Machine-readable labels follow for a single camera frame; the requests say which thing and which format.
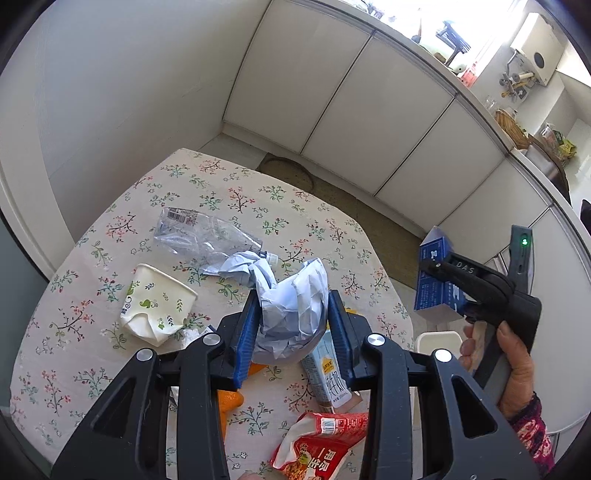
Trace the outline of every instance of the crushed plastic bottle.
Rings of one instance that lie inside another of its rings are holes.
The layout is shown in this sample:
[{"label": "crushed plastic bottle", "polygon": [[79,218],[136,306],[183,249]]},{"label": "crushed plastic bottle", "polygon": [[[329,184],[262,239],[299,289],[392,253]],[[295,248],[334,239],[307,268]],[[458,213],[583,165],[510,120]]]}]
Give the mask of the crushed plastic bottle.
[{"label": "crushed plastic bottle", "polygon": [[200,273],[217,275],[233,254],[251,251],[277,265],[278,257],[262,249],[262,241],[233,224],[197,210],[166,207],[154,230],[154,243],[183,257]]}]

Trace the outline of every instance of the table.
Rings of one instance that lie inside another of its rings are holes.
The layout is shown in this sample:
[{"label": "table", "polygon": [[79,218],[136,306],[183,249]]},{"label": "table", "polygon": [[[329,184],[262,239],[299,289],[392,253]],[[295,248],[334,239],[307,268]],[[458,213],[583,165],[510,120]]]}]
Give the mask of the table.
[{"label": "table", "polygon": [[[318,198],[275,178],[219,158],[178,150],[136,181],[88,229],[43,294],[14,365],[11,416],[31,444],[54,462],[73,430],[111,379],[138,349],[149,346],[119,328],[118,316],[140,262],[154,264],[199,295],[186,329],[217,326],[238,312],[248,289],[200,275],[183,259],[155,264],[152,232],[164,206],[198,209],[260,237],[277,253],[277,280],[320,257],[329,287],[374,331],[411,348],[410,317],[357,222]],[[156,349],[180,347],[176,334]],[[232,479],[245,470],[281,476],[268,460],[287,429],[317,410],[299,364],[267,367],[241,390],[245,402],[228,415],[226,454]],[[367,408],[367,395],[356,411]],[[170,406],[167,475],[176,477],[176,414]],[[362,446],[339,478],[359,476]]]}]

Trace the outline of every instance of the orange object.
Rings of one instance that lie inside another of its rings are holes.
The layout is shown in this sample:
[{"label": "orange object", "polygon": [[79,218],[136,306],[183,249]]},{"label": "orange object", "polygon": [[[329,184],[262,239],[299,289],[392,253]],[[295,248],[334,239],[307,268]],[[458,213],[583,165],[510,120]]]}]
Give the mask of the orange object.
[{"label": "orange object", "polygon": [[257,372],[260,372],[265,367],[266,367],[266,365],[252,364],[251,363],[251,366],[248,369],[248,376],[250,377],[251,375],[254,375]]},{"label": "orange object", "polygon": [[[261,371],[266,365],[252,364],[248,369],[248,376]],[[226,439],[226,424],[228,423],[227,412],[240,407],[244,403],[244,397],[238,392],[228,392],[225,390],[217,391],[217,406],[220,412],[220,424],[222,426],[222,438]]]}]

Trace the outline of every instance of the blue box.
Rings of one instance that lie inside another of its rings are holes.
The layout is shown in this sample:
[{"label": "blue box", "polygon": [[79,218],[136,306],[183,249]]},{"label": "blue box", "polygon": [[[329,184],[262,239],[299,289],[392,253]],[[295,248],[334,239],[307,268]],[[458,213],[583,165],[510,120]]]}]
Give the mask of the blue box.
[{"label": "blue box", "polygon": [[[442,261],[453,251],[452,243],[438,227],[433,227],[420,245],[419,260]],[[419,271],[414,309],[432,323],[452,322],[463,318],[464,292],[451,282],[441,282]]]}]

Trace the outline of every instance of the white cabinet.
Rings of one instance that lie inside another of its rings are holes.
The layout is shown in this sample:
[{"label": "white cabinet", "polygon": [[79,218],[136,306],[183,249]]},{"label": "white cabinet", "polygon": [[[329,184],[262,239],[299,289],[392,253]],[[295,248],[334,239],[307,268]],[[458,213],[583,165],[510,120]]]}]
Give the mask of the white cabinet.
[{"label": "white cabinet", "polygon": [[451,101],[427,73],[372,38],[302,155],[374,194]]},{"label": "white cabinet", "polygon": [[224,120],[299,153],[369,33],[318,10],[273,0]]},{"label": "white cabinet", "polygon": [[504,153],[454,101],[377,197],[428,231],[484,181]]},{"label": "white cabinet", "polygon": [[549,210],[532,227],[532,295],[542,315],[531,355],[534,388],[543,405],[548,431],[562,430],[591,410],[589,338],[591,283],[575,244]]},{"label": "white cabinet", "polygon": [[444,222],[454,251],[485,262],[509,244],[511,225],[530,226],[547,205],[505,160]]}]

